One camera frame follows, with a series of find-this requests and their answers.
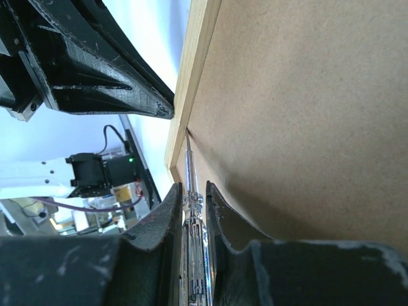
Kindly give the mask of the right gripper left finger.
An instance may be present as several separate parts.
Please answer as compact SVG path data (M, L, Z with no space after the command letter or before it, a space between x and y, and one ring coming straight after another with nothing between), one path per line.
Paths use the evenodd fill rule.
M120 235L1 238L2 305L178 305L182 193Z

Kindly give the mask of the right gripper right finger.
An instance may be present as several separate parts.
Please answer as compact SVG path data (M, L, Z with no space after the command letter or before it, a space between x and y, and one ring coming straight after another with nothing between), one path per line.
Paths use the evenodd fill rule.
M215 305L406 305L407 260L388 245L279 240L206 186Z

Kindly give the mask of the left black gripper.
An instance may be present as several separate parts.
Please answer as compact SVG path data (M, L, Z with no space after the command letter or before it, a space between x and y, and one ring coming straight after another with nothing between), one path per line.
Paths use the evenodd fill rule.
M171 119L173 100L103 1L1 1L1 108L14 119L42 105Z

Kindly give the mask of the small metal tool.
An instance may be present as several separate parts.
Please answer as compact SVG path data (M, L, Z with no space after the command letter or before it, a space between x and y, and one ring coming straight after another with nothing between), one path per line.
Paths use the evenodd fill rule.
M182 257L180 262L180 305L212 305L212 279L207 228L203 221L203 196L186 132L186 191L182 210Z

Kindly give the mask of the light wooden picture frame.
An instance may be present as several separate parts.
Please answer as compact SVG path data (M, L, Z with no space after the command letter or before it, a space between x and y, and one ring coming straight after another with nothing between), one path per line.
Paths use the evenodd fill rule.
M407 253L407 2L192 1L165 166L264 233Z

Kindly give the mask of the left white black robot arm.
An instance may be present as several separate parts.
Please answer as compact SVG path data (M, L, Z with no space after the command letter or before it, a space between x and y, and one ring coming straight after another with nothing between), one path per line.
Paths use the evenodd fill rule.
M39 107L70 115L174 115L174 95L102 1L1 2L1 108L29 121ZM155 191L129 138L127 155L79 153L1 164L1 197L106 195L136 180Z

